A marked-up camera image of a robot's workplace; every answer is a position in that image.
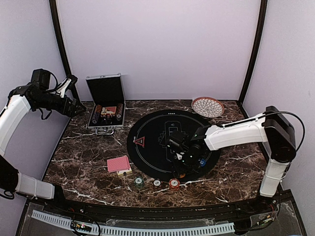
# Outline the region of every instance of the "white wall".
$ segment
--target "white wall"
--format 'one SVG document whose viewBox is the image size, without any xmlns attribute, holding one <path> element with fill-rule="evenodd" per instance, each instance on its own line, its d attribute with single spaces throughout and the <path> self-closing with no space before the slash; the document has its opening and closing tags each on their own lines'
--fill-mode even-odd
<svg viewBox="0 0 315 236">
<path fill-rule="evenodd" d="M 34 69 L 65 77 L 47 0 L 2 0 L 0 7 L 0 107 L 9 92 L 31 80 Z M 47 121 L 30 112 L 10 141 L 5 158 L 22 173 L 41 179 L 68 121 L 54 112 Z M 0 198 L 0 234 L 15 235 L 25 198 Z"/>
<path fill-rule="evenodd" d="M 121 72 L 127 99 L 238 99 L 259 0 L 60 0 L 82 100 L 85 78 Z"/>
<path fill-rule="evenodd" d="M 261 46 L 244 107 L 268 105 L 296 113 L 306 138 L 283 182 L 297 201 L 308 235 L 315 235 L 315 1 L 269 1 Z M 301 126 L 290 118 L 301 139 Z"/>
</svg>

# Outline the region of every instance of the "aluminum case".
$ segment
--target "aluminum case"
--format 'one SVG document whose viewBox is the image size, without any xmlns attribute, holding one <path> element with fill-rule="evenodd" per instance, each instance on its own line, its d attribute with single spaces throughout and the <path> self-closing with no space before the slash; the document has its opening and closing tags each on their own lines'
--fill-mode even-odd
<svg viewBox="0 0 315 236">
<path fill-rule="evenodd" d="M 121 74 L 117 73 L 110 75 L 88 76 L 86 81 L 94 102 L 94 108 L 87 128 L 94 130 L 97 135 L 111 135 L 115 132 L 115 130 L 123 129 L 125 122 L 126 100 Z M 114 119 L 111 124 L 101 123 L 102 119 L 98 119 L 100 122 L 97 123 L 92 122 L 97 105 L 102 107 L 117 107 L 119 103 L 123 104 L 121 120 Z"/>
</svg>

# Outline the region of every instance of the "white poker chip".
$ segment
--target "white poker chip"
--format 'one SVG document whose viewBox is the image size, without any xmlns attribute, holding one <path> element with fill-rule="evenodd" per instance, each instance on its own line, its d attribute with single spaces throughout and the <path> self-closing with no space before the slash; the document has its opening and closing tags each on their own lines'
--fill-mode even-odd
<svg viewBox="0 0 315 236">
<path fill-rule="evenodd" d="M 161 181 L 156 179 L 156 180 L 154 180 L 153 184 L 154 184 L 155 187 L 159 187 L 161 185 Z"/>
</svg>

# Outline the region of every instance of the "red poker chip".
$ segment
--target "red poker chip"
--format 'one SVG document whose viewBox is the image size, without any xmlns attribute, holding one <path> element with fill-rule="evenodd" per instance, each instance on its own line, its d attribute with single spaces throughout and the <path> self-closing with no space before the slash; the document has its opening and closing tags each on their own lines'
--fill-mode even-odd
<svg viewBox="0 0 315 236">
<path fill-rule="evenodd" d="M 171 190 L 178 190 L 179 189 L 179 185 L 180 185 L 180 182 L 178 179 L 176 178 L 173 178 L 169 181 L 169 188 Z"/>
</svg>

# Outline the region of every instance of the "poker chip case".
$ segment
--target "poker chip case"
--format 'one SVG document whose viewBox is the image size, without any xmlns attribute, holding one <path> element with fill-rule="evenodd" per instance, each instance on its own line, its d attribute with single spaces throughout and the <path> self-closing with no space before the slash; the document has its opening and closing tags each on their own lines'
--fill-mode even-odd
<svg viewBox="0 0 315 236">
<path fill-rule="evenodd" d="M 88 76 L 86 81 L 94 102 L 88 129 L 98 135 L 111 135 L 123 129 L 126 100 L 121 74 Z"/>
</svg>

